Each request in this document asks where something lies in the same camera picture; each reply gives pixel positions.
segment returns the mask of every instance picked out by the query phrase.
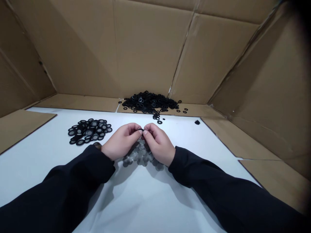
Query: black sleeve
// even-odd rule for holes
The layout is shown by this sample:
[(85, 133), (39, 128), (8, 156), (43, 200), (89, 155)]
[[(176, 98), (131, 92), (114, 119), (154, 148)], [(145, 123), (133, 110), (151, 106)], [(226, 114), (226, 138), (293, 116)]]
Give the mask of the black sleeve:
[(95, 146), (88, 146), (1, 207), (0, 232), (72, 232), (85, 217), (91, 196), (114, 173), (113, 164)]
[(307, 227), (306, 217), (263, 188), (184, 148), (176, 147), (168, 170), (177, 182), (194, 188), (227, 232), (298, 232)]

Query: cardboard panel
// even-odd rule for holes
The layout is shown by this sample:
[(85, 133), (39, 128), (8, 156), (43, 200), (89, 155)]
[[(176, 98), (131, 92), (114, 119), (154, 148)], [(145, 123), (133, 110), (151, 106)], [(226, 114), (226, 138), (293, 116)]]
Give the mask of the cardboard panel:
[(0, 154), (55, 116), (56, 114), (17, 110), (0, 118)]
[(261, 24), (278, 0), (134, 0)]
[(311, 136), (308, 49), (297, 16), (280, 10), (284, 12), (252, 46), (211, 103), (306, 175)]
[[(133, 110), (127, 108), (126, 110), (123, 109), (124, 107), (122, 104), (118, 107), (118, 112), (121, 113), (134, 113)], [(224, 118), (223, 115), (212, 109), (208, 105), (196, 105), (196, 104), (179, 104), (180, 113), (176, 111), (176, 109), (168, 109), (168, 112), (160, 112), (160, 115), (173, 115), (173, 116), (183, 116), (183, 117), (207, 117), (207, 118)]]
[(24, 82), (0, 54), (0, 117), (36, 101)]
[(311, 182), (283, 161), (240, 160), (240, 163), (274, 197), (300, 213), (306, 211)]
[(120, 97), (145, 90), (167, 96), (192, 13), (116, 0), (115, 16)]
[(227, 119), (201, 118), (215, 135), (238, 158), (280, 160), (271, 151), (248, 136)]
[(42, 102), (36, 104), (34, 107), (115, 112), (118, 107), (118, 101), (120, 101), (120, 99), (57, 94), (46, 100), (43, 100)]
[(37, 100), (56, 93), (48, 76), (39, 65), (38, 54), (23, 33), (11, 9), (0, 1), (0, 50), (12, 69), (27, 83)]
[(144, 2), (159, 6), (168, 6), (172, 8), (193, 11), (197, 9), (200, 0), (132, 0), (136, 2)]
[(119, 97), (113, 0), (12, 0), (59, 93)]
[(201, 0), (198, 12), (261, 24), (279, 0)]
[(206, 104), (257, 28), (255, 24), (195, 14), (169, 97)]

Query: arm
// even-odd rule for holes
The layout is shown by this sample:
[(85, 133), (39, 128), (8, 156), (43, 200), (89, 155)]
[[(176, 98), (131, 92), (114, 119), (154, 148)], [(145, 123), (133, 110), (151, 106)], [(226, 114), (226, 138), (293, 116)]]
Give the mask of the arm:
[(90, 145), (68, 164), (53, 168), (42, 183), (0, 208), (0, 232), (72, 232), (99, 185), (114, 173), (113, 161), (140, 138), (139, 128), (135, 123), (124, 125), (101, 150)]
[(154, 157), (169, 167), (177, 182), (194, 188), (227, 232), (293, 232), (306, 225), (302, 214), (253, 182), (230, 176), (186, 149), (174, 148), (154, 124), (144, 129)]

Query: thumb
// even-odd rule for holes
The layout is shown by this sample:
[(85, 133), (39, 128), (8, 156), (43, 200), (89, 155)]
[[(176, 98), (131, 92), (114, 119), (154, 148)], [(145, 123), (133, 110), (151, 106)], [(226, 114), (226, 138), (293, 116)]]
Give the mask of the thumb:
[(147, 141), (150, 148), (152, 148), (158, 144), (149, 131), (144, 130), (143, 135), (144, 135), (144, 138)]
[(129, 136), (130, 142), (134, 144), (142, 134), (143, 134), (142, 130), (137, 130), (135, 133)]

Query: pile of black washers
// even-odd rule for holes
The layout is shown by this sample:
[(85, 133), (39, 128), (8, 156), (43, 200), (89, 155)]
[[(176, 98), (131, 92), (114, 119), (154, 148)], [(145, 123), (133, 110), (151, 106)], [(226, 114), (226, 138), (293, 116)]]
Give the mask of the pile of black washers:
[(160, 112), (168, 112), (168, 108), (176, 109), (177, 112), (180, 112), (178, 104), (181, 103), (181, 100), (177, 103), (173, 99), (166, 98), (164, 95), (149, 93), (148, 91), (134, 94), (131, 98), (124, 98), (124, 100), (122, 104), (124, 110), (130, 108), (135, 113), (142, 111), (145, 114), (153, 114), (153, 119), (157, 120), (158, 124), (162, 124), (162, 121), (160, 121)]
[(68, 130), (69, 136), (74, 136), (70, 139), (70, 144), (81, 146), (91, 141), (101, 141), (104, 139), (106, 133), (111, 133), (111, 124), (107, 124), (106, 120), (81, 120), (77, 125), (72, 126)]

